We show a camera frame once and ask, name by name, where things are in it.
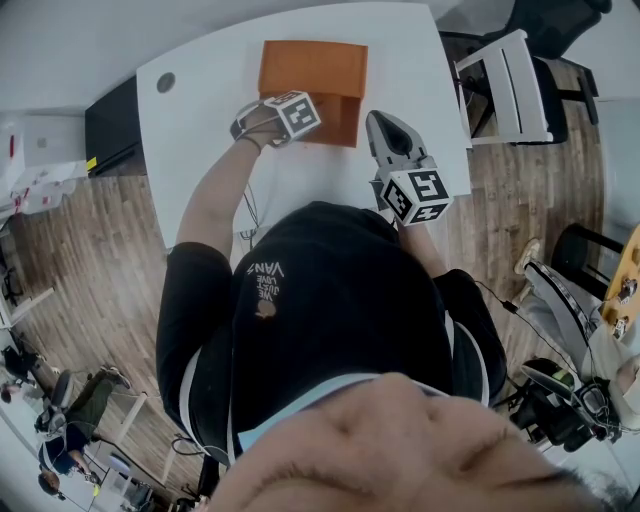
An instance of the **orange box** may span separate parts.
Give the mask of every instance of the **orange box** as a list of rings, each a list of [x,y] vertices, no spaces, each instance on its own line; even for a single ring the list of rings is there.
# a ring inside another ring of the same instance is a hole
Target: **orange box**
[[[307,142],[355,148],[367,82],[368,47],[322,41],[265,41],[260,98],[308,92],[322,124]]]

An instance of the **wooden floor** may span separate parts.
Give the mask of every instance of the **wooden floor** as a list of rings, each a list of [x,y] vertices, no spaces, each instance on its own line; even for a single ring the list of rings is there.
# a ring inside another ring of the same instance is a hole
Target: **wooden floor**
[[[560,87],[577,89],[575,72],[554,64]],[[470,154],[472,194],[458,197],[446,220],[432,228],[450,264],[510,298],[522,286],[512,271],[532,237],[548,259],[572,222],[600,230],[603,169],[597,130],[582,105],[566,103],[570,141],[560,146],[477,147]],[[155,333],[165,272],[165,250],[146,177],[86,180],[51,212],[19,216],[2,240],[28,292],[49,286],[55,295],[19,324],[62,368],[95,371],[105,362],[122,368],[136,393],[157,397]],[[552,353],[523,322],[485,292],[507,351],[510,374],[533,354]],[[113,437],[133,399],[114,397],[100,425]],[[178,431],[160,400],[144,406],[124,448],[161,475]],[[176,457],[172,490],[198,481],[199,457]]]

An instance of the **white box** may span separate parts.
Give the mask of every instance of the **white box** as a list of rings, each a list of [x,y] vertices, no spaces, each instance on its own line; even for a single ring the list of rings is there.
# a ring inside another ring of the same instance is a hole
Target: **white box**
[[[453,203],[445,175],[435,166],[379,174],[382,199],[403,226],[437,220]]]
[[[18,118],[4,126],[0,144],[4,146],[4,190],[17,192],[64,181],[75,174],[78,164],[85,162],[84,118]]]

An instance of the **black t-shirt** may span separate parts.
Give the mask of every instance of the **black t-shirt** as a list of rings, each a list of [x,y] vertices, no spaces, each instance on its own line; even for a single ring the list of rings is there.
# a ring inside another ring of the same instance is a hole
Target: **black t-shirt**
[[[432,280],[376,213],[312,203],[274,226],[233,274],[215,249],[180,244],[158,326],[165,409],[181,424],[180,384],[198,349],[190,409],[204,438],[211,422],[226,426],[230,390],[236,432],[349,373],[400,372],[452,394],[445,308],[476,338],[497,394],[504,351],[473,280],[462,271]]]
[[[48,467],[44,457],[43,450],[46,446],[49,460],[53,463],[53,467],[58,473],[67,474],[76,465],[76,461],[71,458],[69,452],[77,450],[82,452],[85,445],[89,442],[80,429],[75,425],[69,425],[66,429],[67,449],[64,449],[64,438],[56,437],[52,441],[45,443],[38,451],[38,460],[40,465],[51,470]]]

